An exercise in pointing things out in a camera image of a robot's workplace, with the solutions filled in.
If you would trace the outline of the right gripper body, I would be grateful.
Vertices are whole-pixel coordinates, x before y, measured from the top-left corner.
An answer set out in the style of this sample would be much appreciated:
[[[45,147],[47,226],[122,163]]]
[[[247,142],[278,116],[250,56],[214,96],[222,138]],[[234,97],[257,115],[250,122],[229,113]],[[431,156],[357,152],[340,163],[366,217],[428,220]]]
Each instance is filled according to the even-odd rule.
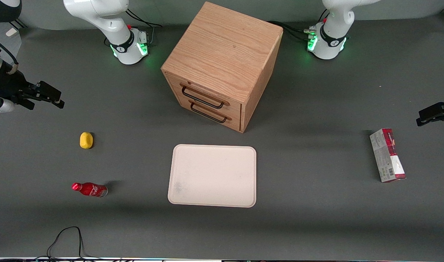
[[[20,98],[34,98],[34,84],[22,73],[0,74],[0,113],[12,112],[20,106]]]

